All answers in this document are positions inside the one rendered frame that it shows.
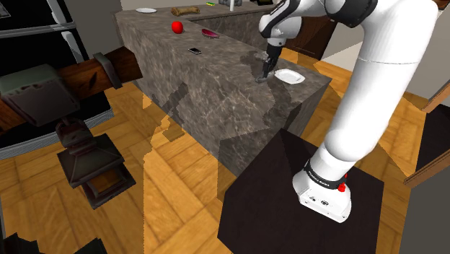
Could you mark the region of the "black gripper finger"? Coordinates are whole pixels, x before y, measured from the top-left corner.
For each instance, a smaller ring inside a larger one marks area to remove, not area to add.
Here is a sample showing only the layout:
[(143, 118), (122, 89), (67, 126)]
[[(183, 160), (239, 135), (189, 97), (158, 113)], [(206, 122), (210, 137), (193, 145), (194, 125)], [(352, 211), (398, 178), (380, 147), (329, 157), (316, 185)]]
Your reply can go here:
[(274, 60), (271, 59), (271, 58), (268, 58), (268, 59), (264, 62), (263, 66), (262, 66), (262, 73), (261, 73), (261, 75), (259, 75), (259, 76), (255, 79), (255, 81), (256, 81), (257, 83), (263, 83), (263, 82), (265, 82), (265, 81), (269, 78), (270, 73), (273, 71), (274, 66), (275, 66)]

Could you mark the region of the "dark wooden pedestal table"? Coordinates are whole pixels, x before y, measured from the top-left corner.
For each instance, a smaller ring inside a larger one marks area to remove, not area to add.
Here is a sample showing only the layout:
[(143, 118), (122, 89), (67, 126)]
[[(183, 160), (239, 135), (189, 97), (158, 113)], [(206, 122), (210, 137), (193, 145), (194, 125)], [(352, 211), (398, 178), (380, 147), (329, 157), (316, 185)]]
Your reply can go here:
[(94, 136), (71, 114), (80, 100), (142, 77), (136, 57), (126, 47), (96, 53), (82, 63), (56, 70), (48, 64), (0, 77), (0, 132), (22, 123), (36, 127), (56, 121), (64, 150), (57, 154), (72, 188), (81, 186), (96, 209), (135, 185), (124, 158), (106, 134)]

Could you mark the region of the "dark brown wooden cabinet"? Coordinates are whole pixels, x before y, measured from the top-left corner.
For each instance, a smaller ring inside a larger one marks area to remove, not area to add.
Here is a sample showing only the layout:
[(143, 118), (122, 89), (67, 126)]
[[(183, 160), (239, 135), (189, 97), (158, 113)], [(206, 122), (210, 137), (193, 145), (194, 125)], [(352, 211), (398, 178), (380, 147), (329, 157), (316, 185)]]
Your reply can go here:
[(303, 17), (299, 34), (285, 48), (320, 60), (337, 26), (329, 17)]

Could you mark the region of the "brown bread loaf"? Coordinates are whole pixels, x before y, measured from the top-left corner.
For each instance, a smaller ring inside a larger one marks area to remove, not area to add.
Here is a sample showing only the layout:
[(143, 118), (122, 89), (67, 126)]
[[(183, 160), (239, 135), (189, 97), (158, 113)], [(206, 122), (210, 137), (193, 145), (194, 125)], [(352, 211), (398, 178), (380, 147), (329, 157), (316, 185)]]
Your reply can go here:
[(176, 17), (182, 16), (185, 14), (199, 14), (200, 13), (200, 9), (196, 6), (172, 7), (170, 11)]

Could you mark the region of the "dark robot stand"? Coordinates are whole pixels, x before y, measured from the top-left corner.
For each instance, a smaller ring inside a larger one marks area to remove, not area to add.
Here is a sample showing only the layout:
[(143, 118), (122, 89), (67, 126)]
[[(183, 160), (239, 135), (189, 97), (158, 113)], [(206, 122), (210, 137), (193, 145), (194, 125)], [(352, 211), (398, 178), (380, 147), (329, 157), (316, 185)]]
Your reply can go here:
[(316, 149), (281, 129), (231, 184), (218, 238), (232, 254), (376, 254), (383, 182), (352, 167), (342, 192), (350, 214), (336, 222), (309, 208), (330, 201), (317, 194), (300, 201), (293, 187)]

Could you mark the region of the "black shelving unit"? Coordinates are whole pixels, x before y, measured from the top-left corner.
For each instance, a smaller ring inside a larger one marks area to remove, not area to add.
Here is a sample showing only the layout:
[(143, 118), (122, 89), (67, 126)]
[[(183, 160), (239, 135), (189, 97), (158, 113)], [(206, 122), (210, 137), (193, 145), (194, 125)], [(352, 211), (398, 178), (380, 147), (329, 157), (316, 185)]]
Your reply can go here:
[[(88, 59), (64, 0), (0, 0), (0, 77), (41, 64), (59, 69)], [(57, 123), (23, 123), (0, 134), (0, 160), (58, 142)]]

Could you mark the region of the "white square plate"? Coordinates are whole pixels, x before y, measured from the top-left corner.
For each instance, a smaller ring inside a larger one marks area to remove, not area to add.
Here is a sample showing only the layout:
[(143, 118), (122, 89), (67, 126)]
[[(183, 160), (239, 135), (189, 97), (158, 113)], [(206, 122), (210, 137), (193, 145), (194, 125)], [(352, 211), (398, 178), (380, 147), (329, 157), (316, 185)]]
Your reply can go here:
[(287, 84), (300, 84), (305, 77), (296, 71), (290, 69), (279, 69), (275, 72), (275, 77)]

